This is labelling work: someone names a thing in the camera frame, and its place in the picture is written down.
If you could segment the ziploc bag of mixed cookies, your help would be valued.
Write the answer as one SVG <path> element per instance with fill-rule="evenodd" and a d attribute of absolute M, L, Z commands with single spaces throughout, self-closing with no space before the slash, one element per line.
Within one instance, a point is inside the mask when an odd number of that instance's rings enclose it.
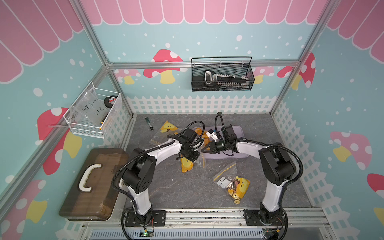
<path fill-rule="evenodd" d="M 194 162 L 188 160 L 185 157 L 181 158 L 181 172 L 186 173 L 190 170 L 192 170 L 195 166 L 204 168 L 206 166 L 206 159 L 204 156 L 199 157 L 197 160 Z"/>

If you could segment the ziploc bag of orange cookies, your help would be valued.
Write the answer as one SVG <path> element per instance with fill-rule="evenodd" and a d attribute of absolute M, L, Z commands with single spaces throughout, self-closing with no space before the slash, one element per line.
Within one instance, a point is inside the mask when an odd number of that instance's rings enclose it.
<path fill-rule="evenodd" d="M 176 125 L 172 124 L 169 121 L 166 121 L 157 133 L 151 138 L 149 141 L 152 145 L 160 145 L 168 140 L 168 135 L 177 135 L 184 130 L 183 128 L 179 128 Z"/>

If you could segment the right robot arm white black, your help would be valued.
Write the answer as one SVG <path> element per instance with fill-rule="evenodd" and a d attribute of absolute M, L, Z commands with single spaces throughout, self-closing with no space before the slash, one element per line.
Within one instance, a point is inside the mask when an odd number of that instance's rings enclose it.
<path fill-rule="evenodd" d="M 218 154 L 223 151 L 246 154 L 261 161 L 268 182 L 264 199 L 260 204 L 259 219 L 262 224 L 271 225 L 284 213 L 282 200 L 287 187 L 303 175 L 304 167 L 301 159 L 281 143 L 267 144 L 245 138 L 228 144 L 223 141 L 211 142 L 201 150 L 205 154 Z"/>

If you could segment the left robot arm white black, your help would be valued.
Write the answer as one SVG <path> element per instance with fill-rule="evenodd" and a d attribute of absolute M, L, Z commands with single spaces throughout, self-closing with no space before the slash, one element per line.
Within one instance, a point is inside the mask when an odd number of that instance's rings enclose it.
<path fill-rule="evenodd" d="M 156 147 L 147 150 L 136 148 L 128 162 L 117 170 L 111 186 L 132 201 L 134 213 L 143 217 L 152 211 L 148 188 L 159 163 L 172 156 L 191 163 L 199 158 L 201 153 L 198 148 L 204 143 L 204 139 L 202 134 L 191 129 L 194 124 L 201 124 L 202 130 L 205 130 L 204 122 L 194 121 L 179 134 L 168 135 L 167 141 Z"/>

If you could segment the ziploc bag near right arm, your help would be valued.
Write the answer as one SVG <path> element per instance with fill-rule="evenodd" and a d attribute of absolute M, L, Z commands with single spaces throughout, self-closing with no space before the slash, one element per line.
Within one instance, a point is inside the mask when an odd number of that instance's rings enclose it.
<path fill-rule="evenodd" d="M 213 182 L 225 190 L 233 200 L 239 199 L 240 201 L 244 198 L 251 184 L 248 179 L 238 175 L 236 162 L 228 164 L 218 172 L 213 177 Z"/>

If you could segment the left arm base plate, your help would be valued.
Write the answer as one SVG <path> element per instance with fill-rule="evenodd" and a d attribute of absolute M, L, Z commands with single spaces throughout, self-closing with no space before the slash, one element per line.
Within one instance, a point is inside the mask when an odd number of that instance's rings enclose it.
<path fill-rule="evenodd" d="M 149 210 L 146 214 L 140 215 L 128 209 L 124 213 L 124 225 L 125 227 L 164 227 L 166 214 L 166 211 Z"/>

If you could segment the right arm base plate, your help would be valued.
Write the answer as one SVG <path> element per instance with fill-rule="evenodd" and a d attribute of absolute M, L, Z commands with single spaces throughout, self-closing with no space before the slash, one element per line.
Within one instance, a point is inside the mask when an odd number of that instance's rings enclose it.
<path fill-rule="evenodd" d="M 277 210 L 271 214 L 265 210 L 244 209 L 243 217 L 247 226 L 277 226 L 283 227 L 287 221 L 287 217 L 282 210 Z"/>

